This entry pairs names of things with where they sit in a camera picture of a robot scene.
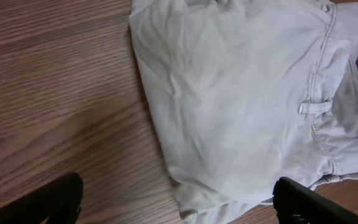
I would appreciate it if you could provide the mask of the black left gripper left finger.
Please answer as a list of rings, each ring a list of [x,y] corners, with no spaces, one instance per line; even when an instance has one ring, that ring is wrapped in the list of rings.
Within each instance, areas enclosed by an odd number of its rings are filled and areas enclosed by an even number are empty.
[[[64,175],[0,208],[0,224],[74,224],[81,212],[83,179]]]

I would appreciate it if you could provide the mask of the beige khaki shorts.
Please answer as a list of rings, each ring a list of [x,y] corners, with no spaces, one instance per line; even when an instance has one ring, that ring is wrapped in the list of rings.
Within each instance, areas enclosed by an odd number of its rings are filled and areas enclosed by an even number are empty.
[[[135,0],[129,26],[185,223],[358,180],[358,2]]]

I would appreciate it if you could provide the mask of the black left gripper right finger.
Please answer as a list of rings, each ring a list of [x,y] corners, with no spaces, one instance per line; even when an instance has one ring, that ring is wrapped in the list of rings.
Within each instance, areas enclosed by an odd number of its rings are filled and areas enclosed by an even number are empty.
[[[358,215],[288,177],[273,189],[279,224],[358,224]]]

